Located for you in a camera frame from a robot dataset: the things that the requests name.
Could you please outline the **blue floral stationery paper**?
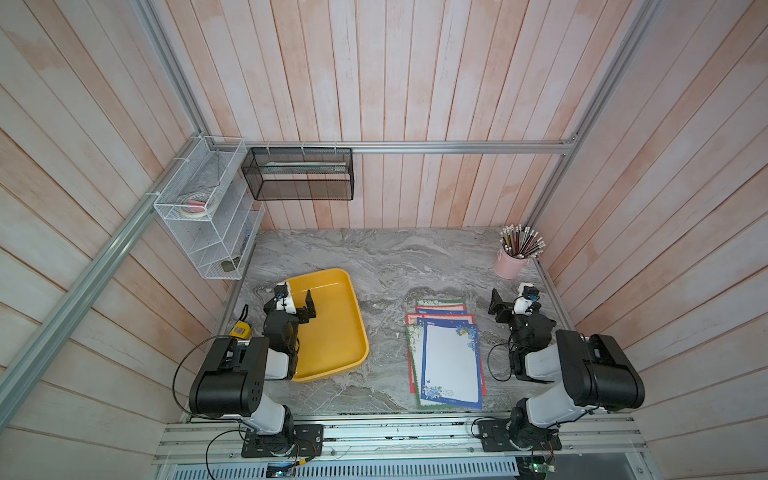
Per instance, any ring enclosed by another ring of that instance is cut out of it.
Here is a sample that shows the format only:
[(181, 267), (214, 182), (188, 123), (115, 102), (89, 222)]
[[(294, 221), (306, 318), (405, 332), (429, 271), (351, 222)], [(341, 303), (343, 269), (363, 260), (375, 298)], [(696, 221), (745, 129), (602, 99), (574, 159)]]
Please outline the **blue floral stationery paper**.
[(415, 307), (417, 314), (425, 315), (465, 315), (465, 305), (418, 305)]
[(478, 327), (460, 320), (424, 319), (419, 397), (422, 402), (482, 408)]

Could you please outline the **yellow plastic storage tray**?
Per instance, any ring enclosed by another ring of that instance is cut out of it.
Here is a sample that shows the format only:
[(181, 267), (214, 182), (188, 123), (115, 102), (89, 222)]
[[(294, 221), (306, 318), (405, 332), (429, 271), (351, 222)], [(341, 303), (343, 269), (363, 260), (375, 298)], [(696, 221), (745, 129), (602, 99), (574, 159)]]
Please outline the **yellow plastic storage tray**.
[(370, 352), (364, 320), (348, 272), (331, 268), (287, 280), (295, 305), (310, 293), (316, 317), (298, 328), (300, 349), (293, 380), (307, 383), (361, 366)]

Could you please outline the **green floral stationery paper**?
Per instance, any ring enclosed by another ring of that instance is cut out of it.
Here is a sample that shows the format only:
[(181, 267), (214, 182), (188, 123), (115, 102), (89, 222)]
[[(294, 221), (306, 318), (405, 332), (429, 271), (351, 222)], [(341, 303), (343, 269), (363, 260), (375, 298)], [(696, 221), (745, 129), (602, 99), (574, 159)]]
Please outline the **green floral stationery paper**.
[(461, 298), (419, 298), (416, 300), (416, 305), (427, 308), (449, 307), (455, 305), (466, 306), (465, 300)]
[(406, 326), (409, 352), (412, 354), (416, 397), (421, 407), (454, 405), (454, 381), (449, 368), (454, 364), (450, 351), (452, 330), (433, 319), (422, 319)]

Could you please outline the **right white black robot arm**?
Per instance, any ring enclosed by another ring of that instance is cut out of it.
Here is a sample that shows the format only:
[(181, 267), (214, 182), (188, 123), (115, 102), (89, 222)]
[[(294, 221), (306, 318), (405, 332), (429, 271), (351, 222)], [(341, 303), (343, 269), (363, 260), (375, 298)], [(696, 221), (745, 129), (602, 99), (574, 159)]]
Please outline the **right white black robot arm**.
[(549, 389), (519, 400), (507, 418), (475, 420), (471, 429), (485, 452), (553, 452), (562, 448), (562, 426), (645, 401), (643, 380), (614, 337), (558, 329), (540, 308), (533, 285), (524, 284), (512, 301), (491, 291), (488, 313), (509, 327), (511, 375)]

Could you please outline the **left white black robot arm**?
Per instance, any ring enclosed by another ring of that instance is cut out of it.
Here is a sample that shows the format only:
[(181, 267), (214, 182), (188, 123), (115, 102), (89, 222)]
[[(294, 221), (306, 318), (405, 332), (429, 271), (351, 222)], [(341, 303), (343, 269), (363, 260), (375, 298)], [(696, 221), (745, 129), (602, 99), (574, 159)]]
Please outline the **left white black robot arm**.
[(263, 334), (213, 340), (192, 383), (189, 410), (196, 417), (234, 420), (244, 426), (244, 458), (293, 457), (296, 465), (322, 453), (324, 427), (297, 425), (290, 408), (264, 392), (268, 381), (291, 380), (297, 370), (299, 327), (316, 317), (310, 292), (296, 306), (290, 286), (280, 283), (264, 306)]

